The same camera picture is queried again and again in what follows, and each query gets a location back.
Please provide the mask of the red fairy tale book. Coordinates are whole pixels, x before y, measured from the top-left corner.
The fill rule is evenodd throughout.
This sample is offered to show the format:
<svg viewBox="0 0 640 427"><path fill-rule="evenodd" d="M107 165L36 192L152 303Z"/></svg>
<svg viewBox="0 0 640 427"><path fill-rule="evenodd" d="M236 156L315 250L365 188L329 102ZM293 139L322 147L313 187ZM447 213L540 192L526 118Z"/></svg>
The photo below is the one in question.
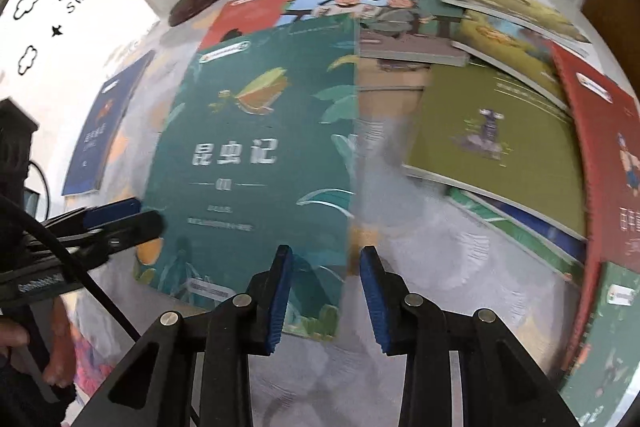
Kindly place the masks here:
<svg viewBox="0 0 640 427"><path fill-rule="evenodd" d="M639 114L617 83L559 44L551 46L575 124L587 202L582 293L561 365L567 372L589 322L602 263L639 271Z"/></svg>

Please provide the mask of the olive green book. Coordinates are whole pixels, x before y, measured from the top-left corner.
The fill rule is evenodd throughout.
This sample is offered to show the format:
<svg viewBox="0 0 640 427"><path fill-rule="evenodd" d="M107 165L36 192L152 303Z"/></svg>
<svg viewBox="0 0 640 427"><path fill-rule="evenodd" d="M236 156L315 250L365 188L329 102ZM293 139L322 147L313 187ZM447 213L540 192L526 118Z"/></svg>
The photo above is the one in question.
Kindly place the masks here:
<svg viewBox="0 0 640 427"><path fill-rule="evenodd" d="M490 66L432 66L404 167L506 202L575 239L587 235L573 119Z"/></svg>

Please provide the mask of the blue fairy tale book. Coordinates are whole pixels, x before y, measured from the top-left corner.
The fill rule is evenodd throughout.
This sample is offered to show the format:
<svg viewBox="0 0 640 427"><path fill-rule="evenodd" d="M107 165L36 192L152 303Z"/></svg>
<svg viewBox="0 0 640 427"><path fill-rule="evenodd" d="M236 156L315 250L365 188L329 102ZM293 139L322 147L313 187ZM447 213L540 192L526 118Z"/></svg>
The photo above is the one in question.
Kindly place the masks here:
<svg viewBox="0 0 640 427"><path fill-rule="evenodd" d="M137 61L105 81L100 88L70 158L62 188L63 196L99 190L107 158L122 117L145 69L148 68L154 56L154 51L145 53Z"/></svg>

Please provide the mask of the light blue cartoon book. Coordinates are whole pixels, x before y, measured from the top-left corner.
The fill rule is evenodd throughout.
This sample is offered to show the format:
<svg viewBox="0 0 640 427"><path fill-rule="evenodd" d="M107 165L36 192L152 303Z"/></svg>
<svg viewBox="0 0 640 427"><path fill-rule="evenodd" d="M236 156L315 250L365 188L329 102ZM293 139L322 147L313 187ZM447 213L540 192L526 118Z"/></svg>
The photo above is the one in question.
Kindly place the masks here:
<svg viewBox="0 0 640 427"><path fill-rule="evenodd" d="M463 66L468 54L451 44L463 10L442 0L294 0L277 21L349 15L367 58Z"/></svg>

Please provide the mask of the red book with yellow figure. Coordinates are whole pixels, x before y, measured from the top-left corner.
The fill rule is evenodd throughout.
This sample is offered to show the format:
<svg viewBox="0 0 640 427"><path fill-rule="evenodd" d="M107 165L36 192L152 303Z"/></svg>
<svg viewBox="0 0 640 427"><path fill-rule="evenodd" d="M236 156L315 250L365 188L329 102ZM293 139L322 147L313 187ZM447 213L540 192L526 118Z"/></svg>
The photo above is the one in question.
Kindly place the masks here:
<svg viewBox="0 0 640 427"><path fill-rule="evenodd" d="M209 26L198 49L252 32L268 29L277 23L285 7L295 0L231 0Z"/></svg>

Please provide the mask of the teal insect book 01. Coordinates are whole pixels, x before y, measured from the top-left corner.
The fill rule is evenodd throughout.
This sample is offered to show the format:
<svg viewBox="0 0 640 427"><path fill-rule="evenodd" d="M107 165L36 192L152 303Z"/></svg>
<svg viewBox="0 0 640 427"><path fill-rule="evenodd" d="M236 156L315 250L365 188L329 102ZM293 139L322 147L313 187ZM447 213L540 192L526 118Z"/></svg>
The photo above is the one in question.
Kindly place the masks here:
<svg viewBox="0 0 640 427"><path fill-rule="evenodd" d="M337 331L357 135L356 35L347 15L242 34L198 50L157 142L143 206L165 219L137 281L210 309L294 254L283 329Z"/></svg>

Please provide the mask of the dark green insect book 02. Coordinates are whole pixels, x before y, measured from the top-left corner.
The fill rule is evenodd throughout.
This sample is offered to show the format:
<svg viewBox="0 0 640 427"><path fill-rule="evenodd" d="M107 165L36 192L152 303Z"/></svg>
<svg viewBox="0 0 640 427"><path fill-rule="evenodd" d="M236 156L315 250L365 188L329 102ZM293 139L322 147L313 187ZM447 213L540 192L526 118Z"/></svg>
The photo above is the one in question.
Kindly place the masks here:
<svg viewBox="0 0 640 427"><path fill-rule="evenodd" d="M581 426L604 426L639 366L639 274L606 262L560 395Z"/></svg>

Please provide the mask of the floral tablecloth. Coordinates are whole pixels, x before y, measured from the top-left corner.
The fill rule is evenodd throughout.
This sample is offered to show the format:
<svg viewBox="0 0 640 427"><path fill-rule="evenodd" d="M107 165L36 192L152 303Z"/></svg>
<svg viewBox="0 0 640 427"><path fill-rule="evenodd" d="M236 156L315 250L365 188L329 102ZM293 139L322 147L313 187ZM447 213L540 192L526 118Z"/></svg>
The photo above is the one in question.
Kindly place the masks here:
<svg viewBox="0 0 640 427"><path fill-rule="evenodd" d="M111 366L81 426L571 426L516 330L572 324L554 275L442 193L512 202L586 233L573 121L489 66L384 67L352 14L168 30L102 198L142 210L82 293Z"/></svg>

